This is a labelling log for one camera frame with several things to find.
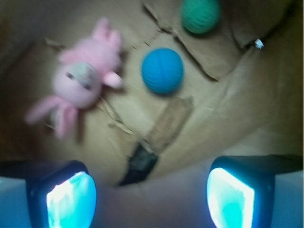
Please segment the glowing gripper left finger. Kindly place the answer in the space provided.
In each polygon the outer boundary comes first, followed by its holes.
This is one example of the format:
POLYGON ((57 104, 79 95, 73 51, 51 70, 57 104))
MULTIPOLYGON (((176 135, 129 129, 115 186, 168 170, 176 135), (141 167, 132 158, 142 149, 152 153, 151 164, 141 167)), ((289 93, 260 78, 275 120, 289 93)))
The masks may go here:
POLYGON ((94 179, 80 161, 2 161, 2 228, 88 228, 95 214, 94 179))

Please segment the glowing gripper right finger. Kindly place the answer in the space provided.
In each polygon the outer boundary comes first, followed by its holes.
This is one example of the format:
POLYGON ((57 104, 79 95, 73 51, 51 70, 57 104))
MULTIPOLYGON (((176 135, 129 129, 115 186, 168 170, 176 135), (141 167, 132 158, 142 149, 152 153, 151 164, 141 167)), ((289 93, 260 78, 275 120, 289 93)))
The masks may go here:
POLYGON ((303 157, 219 156, 211 165, 206 194, 217 228, 302 228, 303 157))

